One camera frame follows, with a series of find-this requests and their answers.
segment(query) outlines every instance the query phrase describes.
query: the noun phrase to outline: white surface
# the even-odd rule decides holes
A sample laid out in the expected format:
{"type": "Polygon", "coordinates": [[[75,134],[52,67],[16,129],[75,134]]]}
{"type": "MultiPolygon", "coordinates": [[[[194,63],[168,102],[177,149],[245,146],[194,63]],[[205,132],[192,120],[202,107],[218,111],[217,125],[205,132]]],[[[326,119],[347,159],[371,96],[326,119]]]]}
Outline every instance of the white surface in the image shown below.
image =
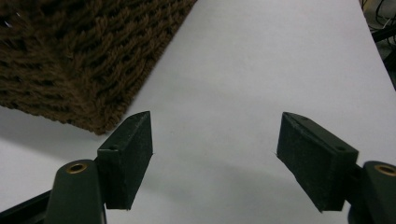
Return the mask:
{"type": "MultiPolygon", "coordinates": [[[[396,163],[396,93],[359,2],[199,0],[136,97],[155,154],[108,223],[347,223],[319,213],[275,155],[283,111],[396,163]]],[[[93,159],[106,136],[0,108],[0,210],[93,159]]]]}

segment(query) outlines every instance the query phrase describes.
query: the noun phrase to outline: woven texture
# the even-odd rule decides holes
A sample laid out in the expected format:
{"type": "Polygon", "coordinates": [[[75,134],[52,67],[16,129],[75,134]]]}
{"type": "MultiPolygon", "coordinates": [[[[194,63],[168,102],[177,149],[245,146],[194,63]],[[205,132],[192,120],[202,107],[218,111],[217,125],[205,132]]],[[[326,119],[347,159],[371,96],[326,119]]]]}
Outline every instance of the woven texture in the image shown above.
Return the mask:
{"type": "Polygon", "coordinates": [[[112,130],[195,2],[0,1],[0,105],[112,130]]]}

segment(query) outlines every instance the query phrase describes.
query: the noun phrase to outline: black cable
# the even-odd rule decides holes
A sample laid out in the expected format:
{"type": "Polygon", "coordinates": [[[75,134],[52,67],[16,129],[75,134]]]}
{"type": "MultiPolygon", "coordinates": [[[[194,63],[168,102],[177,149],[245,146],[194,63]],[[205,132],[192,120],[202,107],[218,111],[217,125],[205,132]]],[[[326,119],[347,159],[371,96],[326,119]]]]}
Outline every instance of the black cable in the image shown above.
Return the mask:
{"type": "Polygon", "coordinates": [[[361,10],[364,10],[364,5],[366,5],[367,1],[361,0],[361,10]]]}
{"type": "Polygon", "coordinates": [[[380,21],[378,20],[379,9],[381,8],[382,3],[384,3],[384,0],[381,0],[381,2],[378,4],[378,7],[377,7],[376,10],[375,10],[375,20],[376,20],[376,22],[378,22],[380,25],[383,26],[384,24],[382,24],[382,22],[380,22],[380,21]]]}

